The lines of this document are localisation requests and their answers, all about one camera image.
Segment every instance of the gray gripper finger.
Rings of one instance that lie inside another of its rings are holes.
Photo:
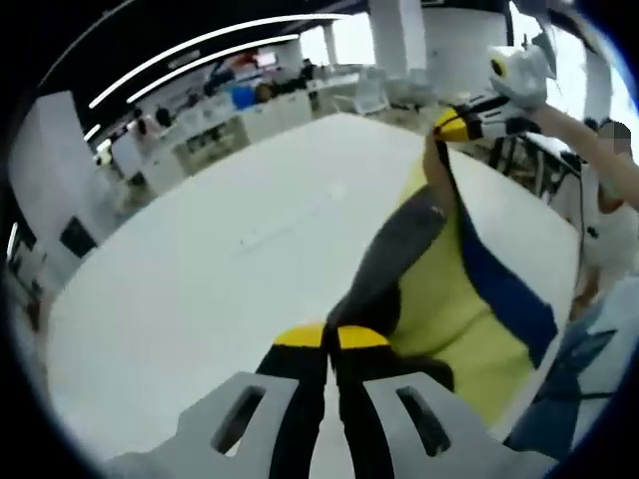
[[[298,384],[296,379],[239,372],[184,411],[173,437],[149,452],[118,456],[105,471],[123,479],[267,479]],[[257,408],[236,455],[228,457],[219,449],[249,401],[258,402]]]
[[[468,404],[424,373],[368,381],[364,387],[383,428],[395,479],[536,479],[556,463],[493,439]],[[407,403],[420,417],[411,416]],[[437,451],[428,455],[426,446],[433,441],[439,442]]]

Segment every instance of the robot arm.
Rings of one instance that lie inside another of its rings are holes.
[[[436,139],[468,142],[540,132],[529,114],[547,98],[546,78],[551,72],[543,50],[536,45],[515,52],[495,47],[491,57],[491,88],[450,106],[433,128]]]
[[[453,393],[424,373],[395,367],[383,336],[343,326],[329,347],[323,328],[281,335],[256,373],[236,373],[184,411],[176,434],[152,451],[111,460],[109,477],[309,477],[332,347],[340,419],[357,479],[537,479],[555,464],[503,446]],[[226,455],[239,440],[236,455]]]

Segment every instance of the ceiling light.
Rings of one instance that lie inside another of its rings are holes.
[[[192,47],[198,43],[204,42],[205,40],[219,37],[227,33],[237,32],[238,30],[259,27],[261,25],[269,25],[271,23],[295,22],[300,20],[339,20],[341,18],[348,17],[348,16],[349,15],[344,15],[340,13],[309,13],[309,14],[301,14],[301,15],[284,15],[281,17],[263,18],[260,20],[252,20],[250,22],[239,23],[237,25],[232,25],[230,27],[221,28],[220,30],[215,30],[213,32],[206,33],[204,35],[200,35],[199,37],[192,38],[191,40],[181,43],[180,45],[176,45],[175,47],[170,48],[169,50],[159,55],[156,55],[150,60],[147,60],[146,62],[144,62],[142,65],[139,65],[138,67],[134,68],[129,73],[127,73],[124,77],[122,77],[120,80],[117,80],[115,83],[109,86],[109,88],[107,88],[104,92],[102,92],[100,95],[94,98],[89,104],[89,108],[91,109],[96,108],[100,103],[102,103],[102,101],[105,98],[107,98],[109,95],[115,92],[122,85],[127,83],[133,77],[138,75],[140,72],[146,70],[147,68],[158,63],[159,61],[164,60],[167,57],[170,57],[174,53],[178,53],[181,50]]]
[[[87,133],[84,136],[84,141],[88,142],[89,140],[91,140],[91,137],[93,137],[96,133],[98,133],[98,130],[100,130],[101,125],[98,124],[95,127],[93,127],[91,130],[89,130],[89,133]]]
[[[96,151],[101,152],[102,150],[106,150],[107,148],[109,148],[111,145],[113,145],[113,142],[111,142],[110,138],[107,138],[104,142],[96,147]]]
[[[147,85],[146,87],[144,87],[139,92],[134,93],[133,95],[131,95],[127,99],[127,103],[135,102],[140,97],[146,95],[151,90],[154,90],[154,89],[158,88],[163,83],[166,83],[169,80],[171,80],[172,78],[175,78],[178,75],[182,75],[184,72],[187,72],[187,71],[189,71],[189,70],[191,70],[193,68],[199,67],[200,65],[204,65],[205,63],[210,63],[210,62],[212,62],[212,61],[214,61],[214,60],[216,60],[218,58],[226,57],[228,55],[232,55],[234,53],[242,52],[244,50],[249,50],[250,48],[261,47],[263,45],[270,45],[272,43],[288,42],[290,40],[294,40],[294,39],[298,38],[299,36],[300,35],[283,35],[281,37],[267,38],[266,40],[258,40],[257,42],[245,43],[244,45],[239,45],[237,47],[228,48],[228,49],[223,50],[221,52],[214,53],[213,55],[208,55],[208,56],[206,56],[204,58],[201,58],[200,60],[196,60],[195,62],[191,62],[190,64],[185,65],[182,68],[179,68],[175,72],[171,72],[170,74],[165,75],[162,78],[159,78],[158,80],[156,80],[155,82],[151,83],[150,85]]]
[[[13,242],[16,240],[16,233],[18,233],[18,224],[14,223],[11,227],[11,235],[9,235],[9,242],[7,243],[7,260],[11,258],[13,252]]]

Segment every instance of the desk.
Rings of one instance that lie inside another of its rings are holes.
[[[102,459],[172,436],[184,409],[235,371],[255,370],[276,335],[326,316],[422,144],[412,132],[333,115],[251,145],[140,211],[53,306],[48,377],[63,422]],[[480,236],[518,263],[563,331],[576,234],[487,166],[453,150],[450,162]],[[497,437],[532,399],[555,341]],[[312,477],[349,477],[334,380],[325,395]]]
[[[242,128],[251,143],[278,135],[313,119],[306,91],[280,95],[265,104],[254,105],[241,112],[233,105],[224,105],[222,108],[213,105],[208,108],[198,104],[183,112],[176,125],[163,133],[158,148],[149,157],[155,158],[158,152],[166,154],[173,151],[188,139],[234,118],[241,120]]]
[[[544,137],[536,133],[524,133],[522,135],[524,141],[532,143],[535,147],[542,150],[546,155],[556,160],[559,165],[565,168],[569,173],[580,176],[580,173],[575,168],[566,162],[561,156],[562,153],[571,152],[572,150],[568,145],[556,138]]]
[[[326,80],[310,80],[307,82],[309,92],[318,92],[328,88],[342,87],[344,85],[354,85],[359,81],[359,73],[351,73],[338,77],[331,77]]]

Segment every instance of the white pillar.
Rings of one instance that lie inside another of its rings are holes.
[[[72,217],[100,244],[118,225],[113,192],[83,139],[70,92],[40,97],[9,159],[9,181],[29,228],[56,276],[66,280],[80,260],[60,241]]]
[[[428,79],[438,95],[489,87],[489,47],[507,45],[501,13],[465,8],[424,8]]]
[[[283,45],[285,50],[287,51],[287,67],[298,70],[302,67],[303,58],[302,58],[302,44],[300,43],[300,39],[290,40],[289,42]]]
[[[337,65],[337,49],[335,48],[335,35],[332,30],[332,23],[323,26],[323,38],[326,41],[326,49],[328,50],[328,63]]]
[[[369,0],[377,66],[389,76],[406,76],[426,67],[426,45],[419,0]]]
[[[586,49],[586,104],[584,117],[601,121],[610,115],[612,80],[606,60]]]

